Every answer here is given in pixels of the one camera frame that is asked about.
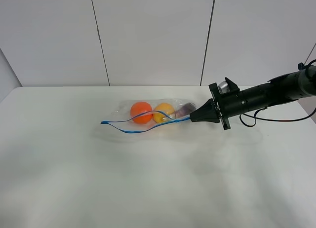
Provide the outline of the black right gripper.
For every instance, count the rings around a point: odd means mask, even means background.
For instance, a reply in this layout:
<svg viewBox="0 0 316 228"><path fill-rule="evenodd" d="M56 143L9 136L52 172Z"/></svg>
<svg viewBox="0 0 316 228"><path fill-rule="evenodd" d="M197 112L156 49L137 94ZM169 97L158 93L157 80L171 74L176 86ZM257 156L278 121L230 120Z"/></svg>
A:
<svg viewBox="0 0 316 228"><path fill-rule="evenodd" d="M191 122L220 123L221 121L224 130L231 128L229 118L241 113L243 94L232 80L226 77L224 81L229 84L230 91L220 94L217 83L210 84L212 98L190 114Z"/></svg>

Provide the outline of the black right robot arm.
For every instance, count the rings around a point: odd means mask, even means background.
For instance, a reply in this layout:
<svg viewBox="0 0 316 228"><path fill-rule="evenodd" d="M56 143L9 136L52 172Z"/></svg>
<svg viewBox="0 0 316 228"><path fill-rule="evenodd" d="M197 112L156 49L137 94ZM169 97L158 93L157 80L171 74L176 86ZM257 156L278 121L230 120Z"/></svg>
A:
<svg viewBox="0 0 316 228"><path fill-rule="evenodd" d="M275 77L265 84L245 90L229 78L221 84L209 85L212 98L200 108L190 113L192 122L222 123L225 130L230 129L229 118L247 115L258 120L257 114L268 107L287 104L316 94L316 67L298 64L298 71Z"/></svg>

